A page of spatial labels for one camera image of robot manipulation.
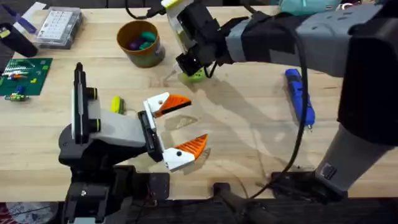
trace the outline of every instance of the plastic box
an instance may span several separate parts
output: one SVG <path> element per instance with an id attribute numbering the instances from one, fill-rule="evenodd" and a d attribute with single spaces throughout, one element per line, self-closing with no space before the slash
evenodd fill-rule
<path id="1" fill-rule="evenodd" d="M 70 49 L 82 22 L 79 8 L 50 7 L 33 43 L 45 49 Z"/>

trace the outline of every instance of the blue pen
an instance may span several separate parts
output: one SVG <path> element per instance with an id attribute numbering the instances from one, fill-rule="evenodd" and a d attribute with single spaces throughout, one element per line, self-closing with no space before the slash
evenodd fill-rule
<path id="1" fill-rule="evenodd" d="M 302 112 L 302 96 L 303 96 L 303 83 L 301 79 L 300 72 L 297 69 L 288 69 L 285 72 L 287 78 L 287 83 L 289 85 L 290 98 L 294 106 L 294 111 L 298 121 L 301 119 Z M 315 112 L 312 108 L 310 101 L 310 96 L 308 95 L 308 105 L 307 108 L 307 118 L 305 120 L 305 125 L 308 126 L 309 130 L 312 131 L 312 126 L 315 123 Z"/>
<path id="2" fill-rule="evenodd" d="M 6 4 L 1 4 L 1 6 L 10 14 L 28 33 L 35 34 L 36 27 L 34 27 L 29 21 L 23 18 L 21 15 L 13 11 Z"/>

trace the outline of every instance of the wooden table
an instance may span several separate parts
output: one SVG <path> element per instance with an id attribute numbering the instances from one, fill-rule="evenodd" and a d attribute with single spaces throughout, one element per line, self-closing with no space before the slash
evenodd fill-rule
<path id="1" fill-rule="evenodd" d="M 276 12 L 274 7 L 259 9 Z M 220 24 L 248 14 L 242 7 L 212 7 L 210 12 Z M 166 58 L 154 68 L 141 69 L 116 43 L 117 31 L 131 20 L 124 9 L 85 9 L 83 13 L 86 21 L 71 50 L 44 50 L 38 55 L 54 58 L 42 94 L 27 103 L 0 100 L 0 202 L 64 199 L 70 171 L 58 162 L 58 137 L 70 123 L 70 90 L 77 62 L 83 63 L 89 86 L 98 88 L 104 109 L 109 109 L 115 95 L 126 100 L 129 116 L 144 109 L 144 99 L 165 91 L 193 100 L 192 106 L 157 120 L 166 146 L 210 135 L 204 156 L 171 175 L 172 199 L 208 198 L 214 182 L 229 182 L 233 192 L 252 195 L 259 190 L 256 183 L 265 182 L 267 174 L 286 165 L 297 133 L 283 76 L 288 67 L 224 65 L 211 80 L 184 85 L 178 76 L 167 79 L 180 49 L 165 16 L 150 21 L 160 32 Z M 44 16 L 45 11 L 36 13 L 34 23 Z M 341 79 L 310 71 L 309 80 L 317 122 L 313 133 L 304 136 L 295 163 L 300 170 L 316 168 L 338 127 Z M 156 164 L 146 154 L 123 164 L 141 172 L 167 171 L 162 162 Z M 349 195 L 398 196 L 397 168 L 398 152 L 391 151 L 355 183 Z M 262 197 L 272 197 L 271 192 Z"/>

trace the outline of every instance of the green circuit board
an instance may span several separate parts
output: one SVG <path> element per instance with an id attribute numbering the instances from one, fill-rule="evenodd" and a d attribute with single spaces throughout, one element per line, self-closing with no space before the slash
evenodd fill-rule
<path id="1" fill-rule="evenodd" d="M 0 96 L 11 95 L 17 86 L 24 87 L 24 95 L 38 96 L 49 72 L 52 58 L 11 59 L 0 77 Z M 23 78 L 9 80 L 13 73 Z"/>

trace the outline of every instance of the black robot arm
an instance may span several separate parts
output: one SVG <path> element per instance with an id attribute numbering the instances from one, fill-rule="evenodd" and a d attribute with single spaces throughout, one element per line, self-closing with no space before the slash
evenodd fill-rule
<path id="1" fill-rule="evenodd" d="M 195 1 L 178 15 L 195 44 L 177 62 L 188 76 L 213 62 L 219 66 L 235 62 L 300 66 L 296 40 L 285 31 L 293 30 L 304 44 L 308 68 L 344 77 L 339 131 L 318 168 L 295 178 L 301 187 L 294 183 L 293 188 L 307 191 L 303 195 L 315 200 L 338 200 L 385 152 L 398 145 L 398 105 L 390 101 L 397 96 L 398 83 L 394 75 L 398 67 L 397 8 L 398 1 L 391 0 L 309 16 L 255 12 L 220 26 Z"/>

